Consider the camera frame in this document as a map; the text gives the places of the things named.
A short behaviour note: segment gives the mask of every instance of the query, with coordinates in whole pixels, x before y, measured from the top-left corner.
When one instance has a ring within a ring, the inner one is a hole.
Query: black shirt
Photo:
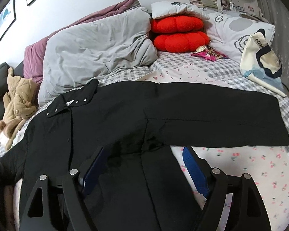
[[[40,175],[65,175],[105,146],[107,170],[85,199],[98,230],[189,230],[200,208],[169,145],[289,145],[270,95],[196,83],[97,86],[58,96],[0,158],[0,184],[23,178],[20,217]]]

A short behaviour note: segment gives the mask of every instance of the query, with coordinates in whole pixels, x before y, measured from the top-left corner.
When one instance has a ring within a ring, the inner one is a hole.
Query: stack of red cushions
[[[171,53],[195,51],[200,46],[208,45],[210,39],[198,31],[201,28],[202,20],[192,16],[172,16],[151,21],[151,30],[160,34],[154,39],[154,46]]]

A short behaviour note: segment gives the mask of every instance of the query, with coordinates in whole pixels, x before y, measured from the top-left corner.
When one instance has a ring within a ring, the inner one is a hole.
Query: gray curtain
[[[283,65],[281,80],[289,89],[289,11],[280,0],[258,0],[263,17],[275,25],[272,49]]]

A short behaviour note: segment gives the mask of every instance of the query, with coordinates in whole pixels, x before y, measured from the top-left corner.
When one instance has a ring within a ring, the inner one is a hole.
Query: gray blanket
[[[39,105],[93,78],[152,64],[157,53],[148,38],[150,30],[147,10],[136,8],[52,36],[45,51]]]

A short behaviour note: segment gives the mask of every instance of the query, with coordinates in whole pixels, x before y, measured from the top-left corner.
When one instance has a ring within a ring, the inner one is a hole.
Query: white pillow with cartoon print
[[[231,17],[219,12],[208,14],[204,21],[205,32],[210,38],[209,46],[240,63],[245,44],[250,35],[264,29],[266,41],[271,46],[275,26],[246,18]]]
[[[210,17],[200,8],[189,3],[181,2],[156,2],[151,4],[152,18],[161,19],[174,15],[188,15],[198,17],[201,20],[209,20]]]

